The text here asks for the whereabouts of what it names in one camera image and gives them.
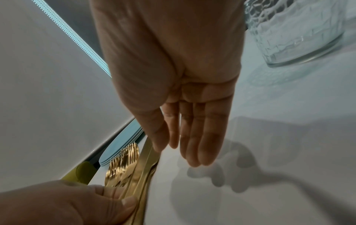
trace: table surface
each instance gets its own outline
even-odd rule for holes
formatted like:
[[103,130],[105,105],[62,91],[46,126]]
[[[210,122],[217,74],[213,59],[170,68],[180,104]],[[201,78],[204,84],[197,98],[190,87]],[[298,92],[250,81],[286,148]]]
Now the table surface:
[[[146,225],[356,224],[356,8],[349,9],[339,47],[301,65],[268,68],[246,33],[217,161],[190,168],[167,147]],[[91,184],[103,184],[106,170]]]

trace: glass base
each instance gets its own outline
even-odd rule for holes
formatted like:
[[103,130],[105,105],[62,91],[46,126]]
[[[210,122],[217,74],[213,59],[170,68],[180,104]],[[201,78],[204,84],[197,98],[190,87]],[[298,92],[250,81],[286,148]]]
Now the glass base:
[[291,64],[305,63],[307,61],[311,61],[333,50],[337,46],[336,44],[342,39],[342,36],[343,33],[340,34],[337,38],[335,38],[331,42],[329,42],[328,44],[326,44],[324,47],[319,48],[311,53],[308,53],[296,59],[286,61],[286,62],[281,62],[281,63],[267,63],[267,65],[268,67],[274,68],[274,67],[288,66]]

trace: glass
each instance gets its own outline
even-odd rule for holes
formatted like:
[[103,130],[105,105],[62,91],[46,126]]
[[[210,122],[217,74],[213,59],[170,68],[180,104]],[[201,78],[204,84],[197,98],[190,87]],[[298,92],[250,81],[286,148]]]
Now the glass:
[[248,29],[270,67],[330,51],[344,33],[347,0],[247,0]]

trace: wall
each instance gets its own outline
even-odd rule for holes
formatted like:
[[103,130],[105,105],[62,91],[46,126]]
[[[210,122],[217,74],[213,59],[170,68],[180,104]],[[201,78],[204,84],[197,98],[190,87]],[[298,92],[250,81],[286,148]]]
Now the wall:
[[61,178],[132,116],[32,1],[0,1],[0,191]]

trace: led light strip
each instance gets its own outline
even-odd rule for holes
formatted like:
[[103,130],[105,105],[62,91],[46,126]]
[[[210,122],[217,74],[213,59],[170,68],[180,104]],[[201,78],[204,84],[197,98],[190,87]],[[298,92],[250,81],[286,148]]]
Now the led light strip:
[[111,77],[105,61],[44,0],[32,1]]

